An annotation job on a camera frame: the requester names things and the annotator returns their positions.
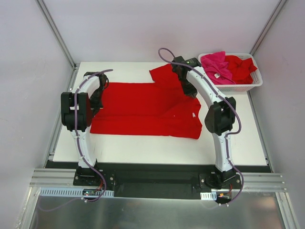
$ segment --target pink cloth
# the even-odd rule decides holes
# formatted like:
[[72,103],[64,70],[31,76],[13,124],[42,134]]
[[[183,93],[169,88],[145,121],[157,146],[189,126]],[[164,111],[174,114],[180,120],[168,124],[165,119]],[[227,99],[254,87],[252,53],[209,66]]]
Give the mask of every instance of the pink cloth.
[[224,61],[225,51],[207,54],[200,58],[205,73],[214,84],[236,84],[232,73],[227,69],[229,63]]

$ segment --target white basket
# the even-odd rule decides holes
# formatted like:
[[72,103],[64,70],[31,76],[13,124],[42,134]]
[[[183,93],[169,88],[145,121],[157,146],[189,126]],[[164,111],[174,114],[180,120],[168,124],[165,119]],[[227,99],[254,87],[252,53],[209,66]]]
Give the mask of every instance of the white basket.
[[[201,57],[207,55],[208,53],[200,54],[198,60],[200,61]],[[238,56],[242,60],[252,58],[253,64],[257,67],[256,61],[253,56],[248,53],[226,53],[226,55]],[[254,87],[261,86],[263,84],[262,75],[259,72],[257,67],[255,72],[252,72],[251,77],[253,79],[252,84],[227,84],[227,85],[216,85],[216,87],[222,92],[247,92]]]

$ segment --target laundry basket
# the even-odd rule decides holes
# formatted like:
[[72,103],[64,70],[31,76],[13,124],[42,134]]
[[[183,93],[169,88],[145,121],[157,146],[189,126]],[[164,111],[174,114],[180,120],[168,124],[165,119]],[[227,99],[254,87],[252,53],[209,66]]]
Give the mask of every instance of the laundry basket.
[[[200,58],[204,55],[207,55],[208,53],[200,54],[198,57],[198,60],[200,61]],[[248,58],[252,58],[253,64],[257,67],[256,61],[254,60],[253,56],[248,53],[226,53],[226,55],[233,55],[238,56],[242,60],[246,60]],[[263,84],[262,75],[259,72],[259,69],[257,67],[255,72],[252,72],[251,77],[253,79],[252,84],[228,84],[228,85],[216,85],[216,87],[222,91],[222,92],[246,92],[254,87],[261,86]]]

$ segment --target white table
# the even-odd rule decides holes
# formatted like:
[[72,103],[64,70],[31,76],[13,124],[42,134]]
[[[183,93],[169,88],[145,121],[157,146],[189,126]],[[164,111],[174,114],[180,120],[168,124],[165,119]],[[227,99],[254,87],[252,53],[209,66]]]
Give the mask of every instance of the white table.
[[[163,66],[163,62],[82,62],[76,82],[78,85],[86,72],[114,69],[107,73],[110,82],[153,83],[149,70]],[[233,161],[237,165],[265,166],[266,160],[256,129],[247,93],[228,94],[236,99],[236,110],[241,118],[242,131],[231,138]],[[96,135],[91,141],[98,162],[148,163],[148,164],[193,164],[215,163],[212,135],[204,126],[208,107],[201,103],[199,118],[203,124],[198,140],[172,136]],[[237,121],[233,130],[238,128]],[[70,132],[61,129],[53,161],[77,162],[78,155]]]

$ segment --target white wall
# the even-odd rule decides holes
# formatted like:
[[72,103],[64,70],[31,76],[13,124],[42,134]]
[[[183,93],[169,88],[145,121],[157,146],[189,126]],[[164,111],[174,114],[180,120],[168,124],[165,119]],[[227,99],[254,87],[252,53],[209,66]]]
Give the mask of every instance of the white wall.
[[0,2],[0,224],[15,226],[71,68],[33,0]]
[[254,56],[263,85],[255,110],[275,172],[283,172],[301,228],[305,228],[305,1],[288,1]]
[[45,0],[76,62],[249,52],[278,0]]

